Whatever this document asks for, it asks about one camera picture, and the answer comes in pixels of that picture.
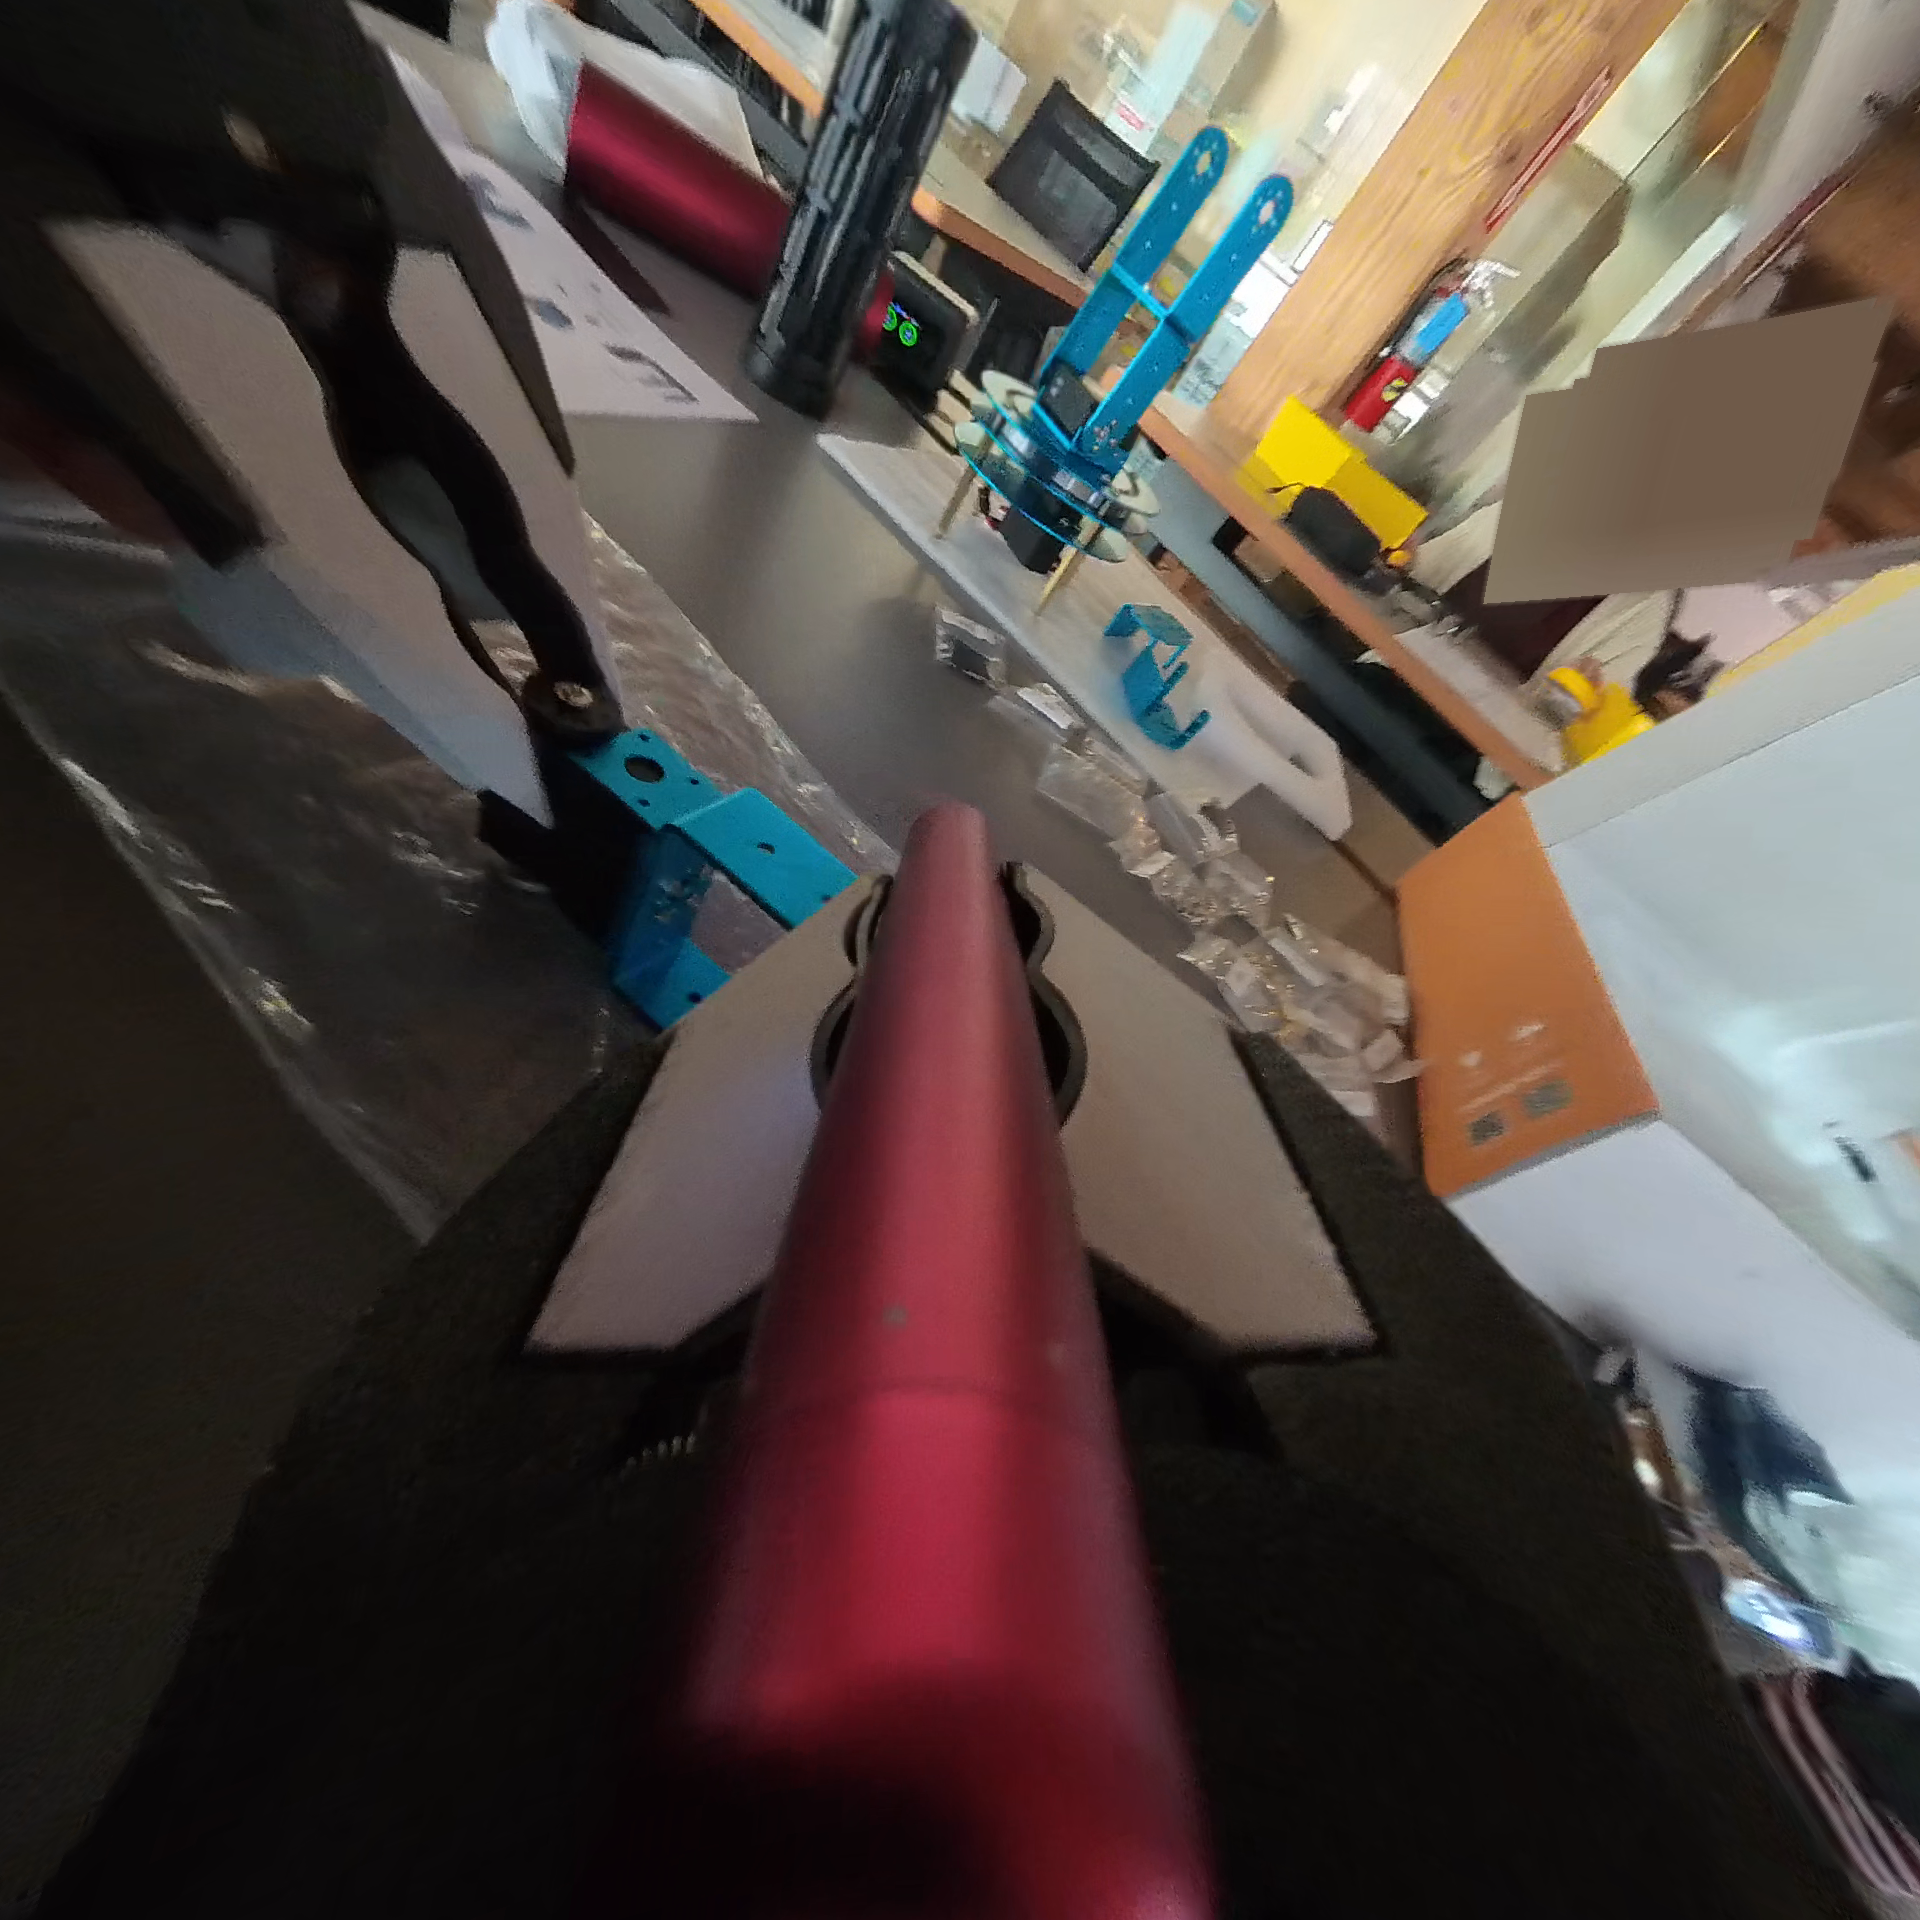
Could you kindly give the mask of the black servo motor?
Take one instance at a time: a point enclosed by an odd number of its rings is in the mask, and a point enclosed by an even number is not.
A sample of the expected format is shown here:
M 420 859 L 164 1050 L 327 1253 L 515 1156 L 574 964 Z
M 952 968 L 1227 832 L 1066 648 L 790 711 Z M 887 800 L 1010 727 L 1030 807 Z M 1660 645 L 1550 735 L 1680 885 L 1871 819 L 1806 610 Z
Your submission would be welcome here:
M 482 789 L 474 800 L 479 838 L 543 885 L 571 919 L 596 928 L 618 902 L 639 829 L 627 803 L 588 764 L 616 742 L 618 708 L 608 686 L 543 669 L 522 686 L 516 707 L 536 752 L 545 815 Z

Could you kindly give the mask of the bag of blue parts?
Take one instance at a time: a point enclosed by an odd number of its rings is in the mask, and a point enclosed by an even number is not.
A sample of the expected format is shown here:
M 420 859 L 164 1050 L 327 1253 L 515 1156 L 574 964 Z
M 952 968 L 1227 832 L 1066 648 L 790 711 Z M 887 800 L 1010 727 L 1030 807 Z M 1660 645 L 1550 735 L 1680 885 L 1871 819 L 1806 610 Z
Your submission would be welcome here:
M 1688 1364 L 1683 1384 L 1683 1455 L 1720 1528 L 1764 1573 L 1793 1583 L 1782 1555 L 1798 1498 L 1852 1503 L 1822 1445 L 1787 1419 L 1771 1394 L 1728 1382 Z

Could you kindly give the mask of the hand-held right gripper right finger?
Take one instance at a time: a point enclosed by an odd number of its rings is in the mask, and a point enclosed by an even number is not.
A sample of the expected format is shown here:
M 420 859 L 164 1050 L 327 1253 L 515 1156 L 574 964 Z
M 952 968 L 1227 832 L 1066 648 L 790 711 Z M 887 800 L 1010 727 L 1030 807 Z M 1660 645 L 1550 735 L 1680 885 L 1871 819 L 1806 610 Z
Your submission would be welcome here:
M 1003 877 L 1064 1035 L 1056 1107 L 1089 1251 L 1227 1352 L 1375 1349 L 1239 1032 L 1054 880 Z

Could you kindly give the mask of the red electric screwdriver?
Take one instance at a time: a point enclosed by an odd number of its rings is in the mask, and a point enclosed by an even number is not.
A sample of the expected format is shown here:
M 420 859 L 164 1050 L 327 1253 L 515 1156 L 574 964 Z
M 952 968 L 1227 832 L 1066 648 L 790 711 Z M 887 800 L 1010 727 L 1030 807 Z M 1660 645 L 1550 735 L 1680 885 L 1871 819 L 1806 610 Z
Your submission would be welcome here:
M 1212 1916 L 1001 868 L 919 815 L 571 1916 Z

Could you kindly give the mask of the red fire extinguisher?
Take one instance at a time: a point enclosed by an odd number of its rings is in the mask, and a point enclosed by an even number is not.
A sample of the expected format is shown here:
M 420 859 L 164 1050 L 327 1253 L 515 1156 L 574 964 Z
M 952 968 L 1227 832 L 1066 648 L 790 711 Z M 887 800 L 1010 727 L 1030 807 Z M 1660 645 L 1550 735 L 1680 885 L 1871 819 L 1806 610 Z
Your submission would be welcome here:
M 1443 268 L 1395 327 L 1375 366 L 1343 405 L 1347 424 L 1372 435 L 1467 320 L 1489 307 L 1519 269 L 1500 259 L 1457 259 Z

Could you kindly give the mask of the blue metal servo bracket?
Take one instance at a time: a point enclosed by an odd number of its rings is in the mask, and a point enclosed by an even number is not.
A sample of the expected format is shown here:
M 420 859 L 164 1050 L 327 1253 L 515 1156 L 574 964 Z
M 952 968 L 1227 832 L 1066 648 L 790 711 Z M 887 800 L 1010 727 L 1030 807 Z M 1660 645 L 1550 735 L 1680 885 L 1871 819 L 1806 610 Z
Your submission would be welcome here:
M 856 883 L 761 790 L 723 790 L 656 731 L 552 752 L 545 784 L 559 896 L 602 943 L 618 994 L 655 1028 L 671 1028 L 729 982 L 696 936 L 716 877 L 783 930 Z

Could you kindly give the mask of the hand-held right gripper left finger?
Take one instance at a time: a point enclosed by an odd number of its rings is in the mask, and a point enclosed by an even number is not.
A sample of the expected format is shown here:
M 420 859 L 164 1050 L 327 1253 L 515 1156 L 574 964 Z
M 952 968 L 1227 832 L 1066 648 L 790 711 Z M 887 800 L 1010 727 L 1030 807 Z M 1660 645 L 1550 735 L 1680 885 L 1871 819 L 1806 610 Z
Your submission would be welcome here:
M 531 1352 L 672 1352 L 768 1278 L 822 1117 L 815 1038 L 873 893 L 857 880 L 672 1026 Z

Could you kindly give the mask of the white crumpled tissue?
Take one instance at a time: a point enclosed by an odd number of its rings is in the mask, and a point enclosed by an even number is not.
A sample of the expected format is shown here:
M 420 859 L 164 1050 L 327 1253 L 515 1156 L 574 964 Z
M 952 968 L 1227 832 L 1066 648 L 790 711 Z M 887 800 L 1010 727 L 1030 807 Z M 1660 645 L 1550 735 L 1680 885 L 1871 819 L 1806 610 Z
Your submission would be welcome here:
M 484 28 L 484 47 L 523 132 L 562 166 L 585 64 L 578 21 L 552 2 L 499 2 Z

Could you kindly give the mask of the black mesh chair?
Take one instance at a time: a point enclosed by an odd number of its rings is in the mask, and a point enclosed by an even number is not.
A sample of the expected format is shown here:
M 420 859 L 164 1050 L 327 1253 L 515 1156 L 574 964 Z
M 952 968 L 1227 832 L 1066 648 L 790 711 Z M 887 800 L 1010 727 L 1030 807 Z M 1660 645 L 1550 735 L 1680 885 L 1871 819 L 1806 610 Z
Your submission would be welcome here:
M 1162 166 L 1106 127 L 1064 79 L 1047 84 L 988 174 L 994 197 L 1089 271 Z

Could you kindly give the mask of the black cylindrical bit holder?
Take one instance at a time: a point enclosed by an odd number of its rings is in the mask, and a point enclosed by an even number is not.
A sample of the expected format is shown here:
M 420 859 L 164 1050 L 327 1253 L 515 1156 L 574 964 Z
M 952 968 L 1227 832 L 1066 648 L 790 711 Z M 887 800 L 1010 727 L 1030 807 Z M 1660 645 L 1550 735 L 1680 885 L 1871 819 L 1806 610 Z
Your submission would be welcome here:
M 833 66 L 744 367 L 825 419 L 977 32 L 952 2 L 859 2 Z

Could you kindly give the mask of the white foam sheet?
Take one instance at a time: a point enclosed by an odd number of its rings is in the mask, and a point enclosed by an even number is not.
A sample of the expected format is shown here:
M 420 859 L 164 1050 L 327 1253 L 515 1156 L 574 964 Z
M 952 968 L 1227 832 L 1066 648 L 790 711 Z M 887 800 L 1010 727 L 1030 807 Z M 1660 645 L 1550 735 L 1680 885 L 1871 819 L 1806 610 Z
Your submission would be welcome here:
M 1043 578 L 1020 566 L 994 527 L 977 514 L 972 496 L 950 527 L 940 531 L 950 496 L 975 485 L 975 474 L 954 455 L 930 443 L 891 448 L 834 435 L 819 436 L 819 451 L 947 588 L 1108 731 L 1154 784 L 1194 807 L 1220 805 L 1196 757 L 1188 750 L 1167 752 L 1147 740 L 1121 696 L 1121 669 L 1137 642 L 1106 639 L 1104 629 L 1122 604 L 1164 607 L 1191 629 L 1196 666 L 1183 686 L 1183 708 L 1199 707 L 1196 669 L 1207 653 L 1238 656 L 1224 632 L 1169 592 L 1164 578 L 1139 554 L 1128 551 L 1118 562 L 1091 559 L 1044 598 Z

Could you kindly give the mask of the pile of small screw bags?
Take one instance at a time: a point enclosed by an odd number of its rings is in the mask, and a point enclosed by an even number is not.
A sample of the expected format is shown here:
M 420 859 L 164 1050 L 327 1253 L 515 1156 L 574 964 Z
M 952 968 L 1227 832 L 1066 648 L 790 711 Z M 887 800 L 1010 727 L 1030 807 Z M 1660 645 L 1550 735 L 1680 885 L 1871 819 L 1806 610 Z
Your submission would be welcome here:
M 1091 829 L 1114 864 L 1187 928 L 1183 962 L 1238 1028 L 1267 1038 L 1354 1117 L 1415 1083 L 1404 974 L 1283 908 L 1273 872 L 1220 805 L 1187 805 L 988 623 L 937 607 L 934 653 L 986 688 L 993 708 L 1044 744 L 1035 794 Z

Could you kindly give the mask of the clear plastic bag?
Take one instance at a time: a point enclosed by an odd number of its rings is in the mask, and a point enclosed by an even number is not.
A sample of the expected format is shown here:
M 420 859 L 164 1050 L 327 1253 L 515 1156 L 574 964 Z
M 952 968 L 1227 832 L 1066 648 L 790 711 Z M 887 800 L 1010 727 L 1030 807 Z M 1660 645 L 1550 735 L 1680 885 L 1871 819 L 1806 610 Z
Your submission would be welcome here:
M 332 679 L 222 661 L 175 570 L 6 487 L 6 711 L 299 1110 L 415 1234 L 640 1038 L 608 958 L 479 803 Z

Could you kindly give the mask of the white foam piece with cutout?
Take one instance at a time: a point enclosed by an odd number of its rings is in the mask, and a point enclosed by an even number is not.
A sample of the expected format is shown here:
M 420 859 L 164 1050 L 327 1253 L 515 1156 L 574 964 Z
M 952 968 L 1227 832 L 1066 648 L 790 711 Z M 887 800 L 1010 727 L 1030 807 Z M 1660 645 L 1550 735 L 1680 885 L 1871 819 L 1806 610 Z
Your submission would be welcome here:
M 1343 840 L 1354 827 L 1354 798 L 1330 733 L 1233 653 L 1207 653 L 1196 674 L 1194 699 L 1207 725 L 1188 754 L 1217 800 L 1234 807 L 1263 789 L 1330 843 Z

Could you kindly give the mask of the small blue metal bracket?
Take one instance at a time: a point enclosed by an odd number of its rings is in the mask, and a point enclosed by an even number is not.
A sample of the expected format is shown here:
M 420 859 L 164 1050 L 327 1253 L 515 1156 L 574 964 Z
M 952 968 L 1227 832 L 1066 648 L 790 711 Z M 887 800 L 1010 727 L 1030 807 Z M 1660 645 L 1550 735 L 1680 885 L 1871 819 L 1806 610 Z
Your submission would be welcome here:
M 1104 629 L 1106 639 L 1134 639 L 1121 669 L 1121 696 L 1139 731 L 1167 752 L 1185 752 L 1212 725 L 1212 708 L 1180 707 L 1196 666 L 1194 630 L 1172 613 L 1122 604 Z

